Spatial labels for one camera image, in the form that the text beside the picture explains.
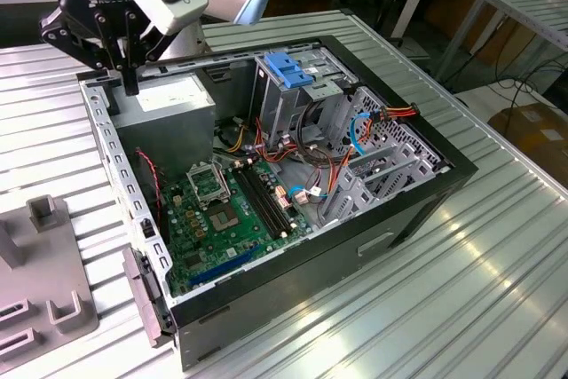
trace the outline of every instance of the yellow wire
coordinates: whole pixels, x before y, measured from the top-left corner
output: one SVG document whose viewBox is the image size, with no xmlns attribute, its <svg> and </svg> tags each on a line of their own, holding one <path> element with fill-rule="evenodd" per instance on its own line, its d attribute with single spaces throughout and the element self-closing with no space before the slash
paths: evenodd
<svg viewBox="0 0 568 379">
<path fill-rule="evenodd" d="M 231 148 L 229 148 L 227 150 L 227 153 L 234 153 L 235 151 L 237 151 L 239 148 L 241 148 L 241 144 L 242 144 L 242 136 L 245 132 L 245 127 L 241 126 L 241 133 L 239 133 L 239 139 L 237 139 L 237 142 L 234 143 L 234 146 L 232 146 Z"/>
</svg>

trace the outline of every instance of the cardboard box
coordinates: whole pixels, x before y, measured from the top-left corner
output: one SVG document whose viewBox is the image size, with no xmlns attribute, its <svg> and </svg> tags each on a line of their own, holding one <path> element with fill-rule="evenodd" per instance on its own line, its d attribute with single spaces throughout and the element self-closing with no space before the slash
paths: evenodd
<svg viewBox="0 0 568 379">
<path fill-rule="evenodd" d="M 509 109 L 494 115 L 489 124 L 501 135 Z M 507 140 L 568 188 L 568 122 L 544 104 L 515 107 Z"/>
</svg>

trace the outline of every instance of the blue pcie slot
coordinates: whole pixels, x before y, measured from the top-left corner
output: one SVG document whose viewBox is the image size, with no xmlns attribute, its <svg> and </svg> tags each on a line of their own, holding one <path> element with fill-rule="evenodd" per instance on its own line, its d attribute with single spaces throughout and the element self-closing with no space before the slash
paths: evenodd
<svg viewBox="0 0 568 379">
<path fill-rule="evenodd" d="M 202 272 L 196 275 L 189 280 L 189 285 L 195 286 L 196 284 L 215 279 L 219 275 L 223 275 L 226 272 L 229 272 L 243 264 L 246 264 L 250 259 L 252 259 L 253 254 L 258 250 L 259 247 L 260 246 L 255 246 L 254 248 L 241 253 L 230 261 L 223 262 L 221 265 L 217 265 L 210 270 L 207 270 L 206 272 Z"/>
</svg>

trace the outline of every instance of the blue clip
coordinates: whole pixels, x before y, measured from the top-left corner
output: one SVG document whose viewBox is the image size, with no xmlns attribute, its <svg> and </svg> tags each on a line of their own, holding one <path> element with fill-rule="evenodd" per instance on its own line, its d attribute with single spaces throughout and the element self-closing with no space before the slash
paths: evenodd
<svg viewBox="0 0 568 379">
<path fill-rule="evenodd" d="M 298 63 L 285 52 L 267 53 L 264 59 L 289 89 L 313 83 L 313 77 L 304 73 Z"/>
</svg>

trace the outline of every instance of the slotted aluminum surface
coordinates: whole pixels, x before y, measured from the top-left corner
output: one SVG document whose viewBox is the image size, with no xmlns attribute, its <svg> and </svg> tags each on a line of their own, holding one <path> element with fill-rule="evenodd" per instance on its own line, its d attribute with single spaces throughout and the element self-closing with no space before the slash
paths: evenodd
<svg viewBox="0 0 568 379">
<path fill-rule="evenodd" d="M 185 375 L 562 376 L 568 206 L 561 187 L 355 17 L 322 12 L 205 33 L 215 50 L 336 36 L 416 102 L 479 172 L 412 240 Z M 59 65 L 48 68 L 46 59 Z M 0 210 L 43 193 L 65 196 L 100 317 L 92 334 L 3 379 L 185 377 L 170 346 L 148 345 L 122 272 L 128 237 L 75 84 L 81 70 L 47 46 L 0 51 Z"/>
<path fill-rule="evenodd" d="M 539 36 L 568 51 L 568 0 L 486 0 Z"/>
</svg>

